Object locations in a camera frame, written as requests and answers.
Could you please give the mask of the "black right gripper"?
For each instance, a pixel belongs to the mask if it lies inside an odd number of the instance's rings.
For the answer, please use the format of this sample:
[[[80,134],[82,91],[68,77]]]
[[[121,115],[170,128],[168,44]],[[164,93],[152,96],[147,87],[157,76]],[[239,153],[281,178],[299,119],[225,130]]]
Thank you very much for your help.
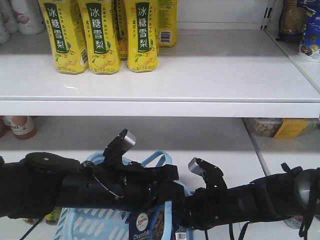
[[[240,217],[233,209],[227,209],[223,201],[200,187],[183,200],[174,203],[174,215],[185,227],[209,230],[216,226],[239,223]]]

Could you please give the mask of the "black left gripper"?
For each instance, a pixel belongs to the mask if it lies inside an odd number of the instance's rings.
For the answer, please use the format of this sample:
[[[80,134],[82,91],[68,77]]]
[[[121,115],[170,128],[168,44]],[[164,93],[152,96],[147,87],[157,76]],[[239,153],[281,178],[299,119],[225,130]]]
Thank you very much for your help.
[[[178,168],[171,164],[143,167],[132,162],[118,168],[99,164],[94,167],[93,177],[99,185],[93,197],[97,208],[143,212],[185,197],[184,187],[175,182],[179,179]]]

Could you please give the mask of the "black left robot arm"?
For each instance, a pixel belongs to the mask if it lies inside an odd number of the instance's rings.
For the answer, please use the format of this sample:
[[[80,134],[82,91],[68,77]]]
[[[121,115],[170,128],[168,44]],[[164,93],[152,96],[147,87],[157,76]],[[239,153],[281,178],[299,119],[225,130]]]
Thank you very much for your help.
[[[39,218],[54,208],[114,209],[139,213],[184,198],[178,168],[144,167],[121,155],[95,164],[48,152],[32,152],[0,165],[0,214]]]

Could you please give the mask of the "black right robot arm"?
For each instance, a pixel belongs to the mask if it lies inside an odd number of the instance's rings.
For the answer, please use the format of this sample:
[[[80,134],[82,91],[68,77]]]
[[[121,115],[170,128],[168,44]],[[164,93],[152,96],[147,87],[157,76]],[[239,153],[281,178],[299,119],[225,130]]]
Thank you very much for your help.
[[[204,231],[245,221],[276,222],[320,213],[319,168],[289,168],[283,163],[283,173],[228,188],[219,167],[201,159],[189,165],[206,187],[173,204],[173,212],[183,226]]]

